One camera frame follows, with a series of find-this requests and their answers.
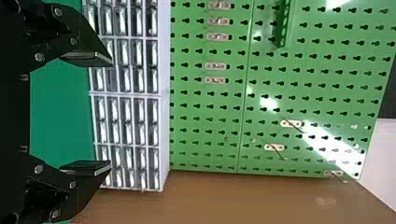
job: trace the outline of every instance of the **white storage rack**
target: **white storage rack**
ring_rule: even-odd
[[[170,0],[82,0],[113,56],[90,68],[97,160],[111,160],[102,188],[163,191],[169,166]]]

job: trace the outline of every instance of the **wooden table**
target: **wooden table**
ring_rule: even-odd
[[[355,181],[172,171],[163,193],[100,189],[72,223],[395,224]]]

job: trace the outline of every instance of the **metal hook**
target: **metal hook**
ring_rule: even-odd
[[[279,156],[279,158],[280,158],[282,161],[286,161],[286,160],[288,159],[288,158],[286,158],[286,157],[283,157],[283,156],[280,154],[280,152],[277,150],[277,148],[276,148],[275,146],[273,146],[272,144],[268,144],[268,145],[270,145],[271,148],[274,149],[274,151],[276,152],[276,154]]]
[[[335,171],[330,171],[330,174],[338,179],[341,183],[347,184],[347,181],[338,176]]]

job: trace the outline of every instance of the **green board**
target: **green board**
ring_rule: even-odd
[[[172,167],[359,178],[394,58],[396,2],[223,1],[230,10],[208,3],[172,3]]]
[[[81,11],[80,0],[46,1]],[[86,68],[53,61],[32,73],[31,152],[59,167],[94,160]]]

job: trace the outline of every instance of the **metal bracket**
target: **metal bracket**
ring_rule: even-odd
[[[265,144],[264,149],[267,151],[283,151],[285,150],[285,146],[280,144]]]
[[[226,63],[205,63],[205,69],[208,71],[224,71],[227,69]]]
[[[214,26],[229,26],[231,25],[231,20],[228,18],[209,18],[207,19],[207,23],[209,25],[214,25]]]
[[[283,128],[301,128],[304,123],[299,120],[283,119],[280,121],[280,126]]]
[[[226,3],[226,2],[222,2],[222,1],[209,1],[209,3],[207,4],[207,7],[210,10],[216,10],[216,11],[228,11],[231,10],[231,3]]]
[[[205,77],[204,83],[214,85],[224,85],[226,82],[225,77]]]
[[[209,34],[206,34],[206,39],[211,40],[211,41],[224,42],[224,41],[229,41],[231,38],[230,38],[230,35],[223,34],[223,33],[209,33]]]

